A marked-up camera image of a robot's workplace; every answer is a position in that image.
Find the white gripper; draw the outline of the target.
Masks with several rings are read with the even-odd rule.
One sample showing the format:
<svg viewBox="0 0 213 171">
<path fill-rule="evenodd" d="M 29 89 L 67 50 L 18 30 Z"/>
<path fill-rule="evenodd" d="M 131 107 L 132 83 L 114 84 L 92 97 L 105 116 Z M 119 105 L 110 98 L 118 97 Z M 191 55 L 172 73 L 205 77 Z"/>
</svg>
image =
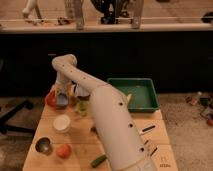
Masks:
<svg viewBox="0 0 213 171">
<path fill-rule="evenodd" d="M 66 107 L 69 103 L 69 97 L 71 92 L 71 83 L 59 83 L 55 84 L 56 93 L 56 106 Z"/>
</svg>

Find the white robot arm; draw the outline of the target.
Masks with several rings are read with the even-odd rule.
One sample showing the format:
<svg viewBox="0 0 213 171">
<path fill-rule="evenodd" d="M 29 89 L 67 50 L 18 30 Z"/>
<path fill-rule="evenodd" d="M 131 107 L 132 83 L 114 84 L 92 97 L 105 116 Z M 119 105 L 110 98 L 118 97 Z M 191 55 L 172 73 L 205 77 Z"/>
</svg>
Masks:
<svg viewBox="0 0 213 171">
<path fill-rule="evenodd" d="M 72 54 L 52 60 L 57 71 L 56 105 L 68 105 L 70 82 L 75 82 L 90 94 L 90 110 L 112 171 L 157 171 L 130 116 L 126 96 L 76 65 Z"/>
</svg>

